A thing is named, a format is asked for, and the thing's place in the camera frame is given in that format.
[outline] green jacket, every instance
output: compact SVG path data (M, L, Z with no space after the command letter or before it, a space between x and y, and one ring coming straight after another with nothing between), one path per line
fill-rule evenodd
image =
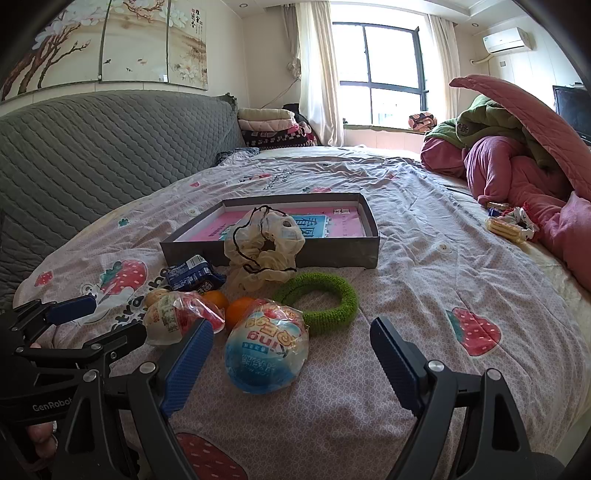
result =
M509 137L524 145L540 168L554 170L558 164L519 120L500 104L479 95L472 106L458 118L446 120L431 130L426 138L442 138L457 148L472 148L485 137Z

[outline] gray box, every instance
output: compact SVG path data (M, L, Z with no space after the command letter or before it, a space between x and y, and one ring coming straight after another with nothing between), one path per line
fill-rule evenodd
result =
M379 232L374 216L363 195L360 193L296 193L289 195L268 195L258 197L228 199L219 202L209 210L200 213L190 222L160 242L164 258L168 265L179 265L194 255L201 255L212 265L229 265L224 254L223 240L212 241L176 241L198 223L205 228L226 211L244 210L268 205L282 210L294 204L325 204L331 208L356 208L365 233L364 237L343 238L308 238L301 251L295 256L295 264L301 267L364 267L378 266ZM271 242L266 242L264 249L273 249Z

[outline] bed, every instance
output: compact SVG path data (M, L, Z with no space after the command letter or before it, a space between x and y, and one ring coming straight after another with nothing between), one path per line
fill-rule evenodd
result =
M195 439L189 442L193 447L205 445L190 457L196 472L204 478L231 459L239 466L236 478L314 479L325 478L326 471L335 478L385 478L414 418L398 404L369 346L369 322L376 316L388 318L427 357L456 371L498 368L532 449L553 453L590 404L589 295L544 249L520 248L485 231L485 212L466 185L427 172L414 156L310 147L231 157L88 226L19 286L15 304L94 294L100 301L95 314L41 338L49 348L75 348L142 320L145 294L164 282L159 241L220 199L361 192L380 231L378 268L302 269L347 279L359 295L356 319L346 329L313 338L298 380L263 396L244 394L229 382L225 336L218 334L185 408L172 418L179 434ZM135 284L107 290L105 279L118 268L130 269ZM269 297L275 288L267 285L255 296ZM238 296L226 293L230 300ZM299 306L322 309L331 302L312 295ZM480 355L460 344L452 318L462 322L464 315L466 324L486 321L500 329L493 348ZM159 354L144 345L114 363L113 374ZM461 421L454 417L437 478L453 459ZM131 419L124 423L130 441L137 442Z

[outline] gray quilted sofa cover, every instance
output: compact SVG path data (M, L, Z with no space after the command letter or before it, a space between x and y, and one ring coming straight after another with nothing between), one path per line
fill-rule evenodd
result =
M0 310L84 227L243 147L236 110L230 95L122 90L0 116Z

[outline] ceiling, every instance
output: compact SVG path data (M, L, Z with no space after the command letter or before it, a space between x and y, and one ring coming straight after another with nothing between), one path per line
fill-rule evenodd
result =
M264 12L267 7L287 3L288 0L223 0L240 17ZM523 11L512 0L336 0L357 4L383 5L438 15L460 26L462 31L476 34L488 27L519 15Z

